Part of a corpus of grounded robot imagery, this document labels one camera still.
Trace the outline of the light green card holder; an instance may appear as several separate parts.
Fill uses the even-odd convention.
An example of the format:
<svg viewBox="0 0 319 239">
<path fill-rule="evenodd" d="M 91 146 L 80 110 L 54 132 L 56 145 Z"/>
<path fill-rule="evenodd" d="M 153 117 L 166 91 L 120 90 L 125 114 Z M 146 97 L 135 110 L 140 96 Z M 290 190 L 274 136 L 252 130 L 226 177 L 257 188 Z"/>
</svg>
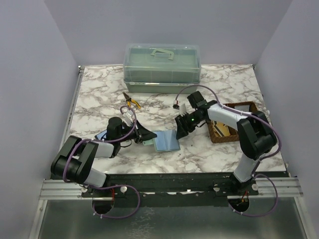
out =
<svg viewBox="0 0 319 239">
<path fill-rule="evenodd" d="M 157 137 L 143 141 L 143 145 L 153 145 L 156 152 L 169 152 L 169 151 L 179 151 L 180 145 L 176 139 L 176 130 L 160 130 L 153 131 Z"/>
</svg>

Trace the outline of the gold magnetic stripe card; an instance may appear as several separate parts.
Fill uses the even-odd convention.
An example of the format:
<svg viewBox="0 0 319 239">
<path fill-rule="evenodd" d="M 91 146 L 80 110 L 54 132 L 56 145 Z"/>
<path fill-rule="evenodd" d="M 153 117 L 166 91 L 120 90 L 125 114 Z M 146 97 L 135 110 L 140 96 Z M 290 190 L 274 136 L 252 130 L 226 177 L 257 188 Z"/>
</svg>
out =
<svg viewBox="0 0 319 239">
<path fill-rule="evenodd" d="M 213 130 L 220 136 L 225 137 L 230 135 L 229 127 L 221 122 L 213 122 Z"/>
</svg>

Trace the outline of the silver grey card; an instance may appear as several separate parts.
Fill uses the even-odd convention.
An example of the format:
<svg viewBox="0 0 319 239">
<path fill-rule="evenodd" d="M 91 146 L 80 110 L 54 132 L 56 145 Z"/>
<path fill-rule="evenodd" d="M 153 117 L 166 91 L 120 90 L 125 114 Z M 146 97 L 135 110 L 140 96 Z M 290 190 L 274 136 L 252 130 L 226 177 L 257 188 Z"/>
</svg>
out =
<svg viewBox="0 0 319 239">
<path fill-rule="evenodd" d="M 250 112 L 250 105 L 236 105 L 234 109 L 238 111 L 243 111 L 243 112 Z"/>
</svg>

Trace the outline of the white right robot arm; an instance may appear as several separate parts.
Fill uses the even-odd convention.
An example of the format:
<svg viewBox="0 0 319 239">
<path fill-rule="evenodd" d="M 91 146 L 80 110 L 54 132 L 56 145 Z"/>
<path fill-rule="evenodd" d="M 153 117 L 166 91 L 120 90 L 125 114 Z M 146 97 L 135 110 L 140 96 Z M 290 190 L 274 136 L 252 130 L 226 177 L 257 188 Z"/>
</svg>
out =
<svg viewBox="0 0 319 239">
<path fill-rule="evenodd" d="M 238 133 L 242 150 L 242 157 L 232 177 L 237 183 L 250 181 L 262 156 L 277 144 L 274 130 L 266 115 L 261 111 L 239 111 L 221 104 L 218 100 L 208 102 L 199 91 L 192 93 L 187 99 L 194 112 L 189 114 L 179 107 L 180 113 L 175 117 L 176 139 L 186 137 L 202 121 L 217 121 L 231 127 Z"/>
</svg>

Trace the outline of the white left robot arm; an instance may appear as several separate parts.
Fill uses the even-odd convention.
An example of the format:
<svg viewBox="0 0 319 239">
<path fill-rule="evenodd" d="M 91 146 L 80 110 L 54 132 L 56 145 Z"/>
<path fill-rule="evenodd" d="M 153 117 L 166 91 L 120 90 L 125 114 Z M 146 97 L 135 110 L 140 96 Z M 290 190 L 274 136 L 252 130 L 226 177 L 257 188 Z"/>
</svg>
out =
<svg viewBox="0 0 319 239">
<path fill-rule="evenodd" d="M 101 188 L 107 175 L 92 168 L 95 158 L 114 158 L 122 148 L 122 142 L 141 144 L 156 137 L 138 121 L 128 126 L 119 117 L 112 117 L 108 121 L 105 141 L 68 137 L 51 164 L 51 174 L 62 177 L 65 182 Z"/>
</svg>

